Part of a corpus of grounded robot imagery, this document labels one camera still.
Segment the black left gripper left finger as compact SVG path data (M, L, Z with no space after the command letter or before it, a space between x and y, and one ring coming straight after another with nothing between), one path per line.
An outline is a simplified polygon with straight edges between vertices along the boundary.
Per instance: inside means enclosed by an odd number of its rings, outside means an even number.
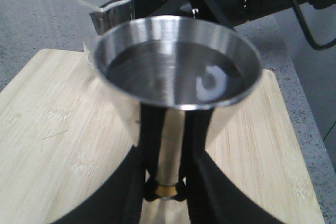
M140 106L140 138L106 182L56 223L139 223L145 174L158 169L165 108Z

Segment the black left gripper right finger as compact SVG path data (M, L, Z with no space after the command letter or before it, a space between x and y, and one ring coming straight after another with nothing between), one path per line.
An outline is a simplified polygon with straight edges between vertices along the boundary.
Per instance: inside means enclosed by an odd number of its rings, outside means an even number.
M239 190L205 151L212 110L187 111L181 157L191 223L280 223Z

